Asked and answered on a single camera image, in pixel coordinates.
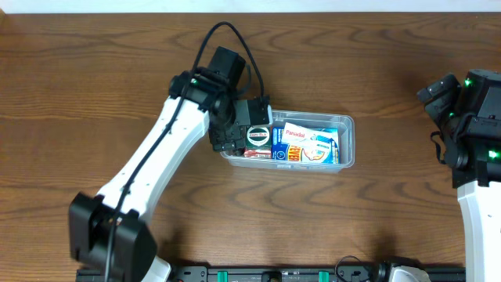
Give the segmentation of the white Panadol box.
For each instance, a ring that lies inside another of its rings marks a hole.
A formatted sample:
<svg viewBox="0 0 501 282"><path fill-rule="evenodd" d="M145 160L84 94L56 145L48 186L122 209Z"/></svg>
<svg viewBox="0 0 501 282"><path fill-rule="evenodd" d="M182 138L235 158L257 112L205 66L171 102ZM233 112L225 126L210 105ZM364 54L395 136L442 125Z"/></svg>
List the white Panadol box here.
<svg viewBox="0 0 501 282"><path fill-rule="evenodd" d="M281 140L283 143L289 145L301 146L309 150L329 153L332 150L334 137L328 132L286 123Z"/></svg>

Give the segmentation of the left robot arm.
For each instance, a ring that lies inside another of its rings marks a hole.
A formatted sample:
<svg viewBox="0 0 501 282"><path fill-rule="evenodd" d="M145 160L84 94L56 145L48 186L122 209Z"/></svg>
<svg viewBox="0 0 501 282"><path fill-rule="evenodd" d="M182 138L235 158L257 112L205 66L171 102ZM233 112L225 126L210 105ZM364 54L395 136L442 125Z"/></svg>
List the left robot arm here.
<svg viewBox="0 0 501 282"><path fill-rule="evenodd" d="M166 281L148 225L161 194L191 148L208 136L214 151L245 146L236 86L247 65L218 47L207 67L173 77L160 116L127 164L99 192L79 193L69 207L70 255L100 270L104 281Z"/></svg>

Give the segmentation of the red Panadol ActiFast box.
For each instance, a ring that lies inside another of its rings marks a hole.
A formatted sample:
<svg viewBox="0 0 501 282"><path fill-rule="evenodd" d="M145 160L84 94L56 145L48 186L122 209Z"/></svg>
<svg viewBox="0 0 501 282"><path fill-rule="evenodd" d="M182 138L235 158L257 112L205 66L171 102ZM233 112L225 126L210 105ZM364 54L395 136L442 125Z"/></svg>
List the red Panadol ActiFast box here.
<svg viewBox="0 0 501 282"><path fill-rule="evenodd" d="M262 150L262 149L250 149L250 150L245 150L243 155L244 157L249 157L249 158L270 159L272 157L272 151Z"/></svg>

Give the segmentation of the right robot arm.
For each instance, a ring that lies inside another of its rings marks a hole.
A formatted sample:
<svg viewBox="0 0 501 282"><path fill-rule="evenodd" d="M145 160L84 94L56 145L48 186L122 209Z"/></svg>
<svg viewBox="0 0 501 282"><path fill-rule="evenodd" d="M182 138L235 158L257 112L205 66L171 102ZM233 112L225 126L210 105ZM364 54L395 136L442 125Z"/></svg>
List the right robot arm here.
<svg viewBox="0 0 501 282"><path fill-rule="evenodd" d="M440 164L452 170L463 218L468 281L500 279L500 74L447 74L417 93L437 126Z"/></svg>

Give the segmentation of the green Zam-Buk box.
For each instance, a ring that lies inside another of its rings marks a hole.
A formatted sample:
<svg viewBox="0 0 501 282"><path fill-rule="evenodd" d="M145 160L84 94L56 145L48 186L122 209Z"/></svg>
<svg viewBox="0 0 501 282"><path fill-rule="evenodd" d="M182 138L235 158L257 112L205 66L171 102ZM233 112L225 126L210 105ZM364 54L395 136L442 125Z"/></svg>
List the green Zam-Buk box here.
<svg viewBox="0 0 501 282"><path fill-rule="evenodd" d="M249 127L246 133L248 150L271 150L272 130L270 128Z"/></svg>

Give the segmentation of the blue Kool Fever box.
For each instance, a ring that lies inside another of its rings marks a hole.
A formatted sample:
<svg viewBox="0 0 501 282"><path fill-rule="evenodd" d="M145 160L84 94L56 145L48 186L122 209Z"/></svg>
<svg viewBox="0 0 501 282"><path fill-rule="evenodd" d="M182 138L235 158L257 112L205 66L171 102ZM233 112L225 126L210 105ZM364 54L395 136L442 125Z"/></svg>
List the blue Kool Fever box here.
<svg viewBox="0 0 501 282"><path fill-rule="evenodd" d="M277 161L300 161L308 163L339 164L339 135L336 128L318 128L324 136L329 136L331 149L329 153L293 146L282 141L283 127L272 130L272 159Z"/></svg>

